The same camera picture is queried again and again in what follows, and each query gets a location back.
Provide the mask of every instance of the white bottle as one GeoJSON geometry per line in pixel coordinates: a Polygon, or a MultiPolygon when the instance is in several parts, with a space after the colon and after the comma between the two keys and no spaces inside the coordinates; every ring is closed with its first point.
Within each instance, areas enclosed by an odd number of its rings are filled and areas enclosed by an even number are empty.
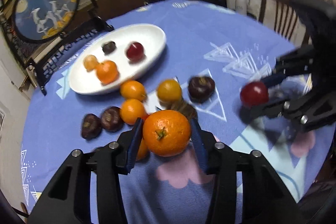
{"type": "Polygon", "coordinates": [[[241,15],[247,15],[247,7],[250,0],[236,0],[236,12],[241,15]]]}

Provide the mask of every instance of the white plate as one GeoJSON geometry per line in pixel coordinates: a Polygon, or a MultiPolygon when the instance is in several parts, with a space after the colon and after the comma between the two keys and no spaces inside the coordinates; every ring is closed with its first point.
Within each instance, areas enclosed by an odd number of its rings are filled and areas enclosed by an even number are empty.
{"type": "Polygon", "coordinates": [[[135,24],[116,29],[97,39],[77,58],[69,73],[69,84],[73,91],[79,94],[96,95],[116,90],[123,82],[129,79],[137,79],[142,76],[159,58],[166,46],[166,34],[158,26],[152,24],[135,24]],[[111,54],[105,55],[101,45],[114,41],[117,49],[111,54]],[[125,50],[132,41],[141,43],[144,47],[145,59],[131,64],[125,55],[125,50]],[[92,54],[99,62],[112,60],[119,70],[118,80],[108,85],[102,83],[96,77],[96,72],[87,72],[83,66],[84,58],[92,54]]]}

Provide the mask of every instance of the red fruit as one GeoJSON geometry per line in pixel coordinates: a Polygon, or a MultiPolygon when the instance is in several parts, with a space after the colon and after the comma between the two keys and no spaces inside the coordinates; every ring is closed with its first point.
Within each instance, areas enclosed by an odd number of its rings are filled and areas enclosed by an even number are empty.
{"type": "Polygon", "coordinates": [[[126,50],[126,56],[132,62],[140,61],[144,56],[143,46],[139,42],[132,42],[126,50]]]}
{"type": "Polygon", "coordinates": [[[252,107],[268,102],[268,88],[263,82],[251,82],[243,87],[240,100],[245,107],[252,107]]]}
{"type": "Polygon", "coordinates": [[[149,114],[146,113],[146,115],[142,116],[141,119],[143,119],[143,121],[145,121],[148,118],[149,114]]]}

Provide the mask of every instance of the metal screw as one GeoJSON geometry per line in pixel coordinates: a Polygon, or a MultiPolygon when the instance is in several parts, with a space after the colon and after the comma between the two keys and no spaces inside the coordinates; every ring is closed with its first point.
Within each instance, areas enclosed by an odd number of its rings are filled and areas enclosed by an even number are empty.
{"type": "Polygon", "coordinates": [[[223,149],[225,147],[225,144],[223,144],[222,142],[216,142],[215,147],[217,149],[223,149]]]}
{"type": "Polygon", "coordinates": [[[287,101],[283,104],[284,109],[289,109],[290,103],[287,101]]]}
{"type": "Polygon", "coordinates": [[[259,150],[253,150],[252,155],[255,156],[256,158],[261,157],[262,153],[259,150]]]}
{"type": "Polygon", "coordinates": [[[117,142],[109,143],[109,148],[111,149],[117,149],[119,147],[119,144],[117,142]]]}
{"type": "Polygon", "coordinates": [[[79,149],[75,149],[71,152],[71,155],[73,157],[78,157],[81,154],[81,151],[79,149]]]}
{"type": "Polygon", "coordinates": [[[303,115],[301,118],[301,123],[306,124],[307,121],[308,121],[308,117],[306,115],[303,115]]]}

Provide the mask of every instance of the table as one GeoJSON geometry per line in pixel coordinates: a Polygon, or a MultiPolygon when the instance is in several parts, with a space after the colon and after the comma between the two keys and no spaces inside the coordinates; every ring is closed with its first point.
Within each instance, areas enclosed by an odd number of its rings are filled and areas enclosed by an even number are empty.
{"type": "MultiPolygon", "coordinates": [[[[188,98],[187,81],[192,75],[209,75],[216,91],[209,101],[195,105],[202,129],[237,151],[260,150],[298,201],[315,179],[332,142],[335,127],[306,134],[295,132],[290,122],[259,118],[240,119],[240,88],[270,73],[275,57],[293,49],[288,41],[258,22],[213,4],[166,0],[131,11],[108,23],[115,28],[152,23],[167,35],[167,46],[158,63],[139,81],[148,92],[148,112],[156,110],[155,89],[160,81],[176,77],[188,98]]],[[[117,140],[119,133],[102,134],[91,141],[80,137],[86,113],[100,115],[109,106],[120,106],[119,92],[101,96],[75,94],[68,85],[68,72],[87,43],[65,62],[47,83],[46,97],[39,90],[29,107],[21,152],[23,189],[29,211],[61,163],[76,148],[90,152],[117,140]]],[[[277,90],[298,94],[303,77],[292,77],[277,90]]],[[[91,179],[91,218],[98,223],[95,175],[91,179]]],[[[204,223],[210,204],[213,177],[198,168],[192,145],[175,157],[153,154],[136,163],[128,176],[120,175],[125,211],[130,224],[204,223]]],[[[241,220],[242,181],[237,179],[237,222],[241,220]]]]}

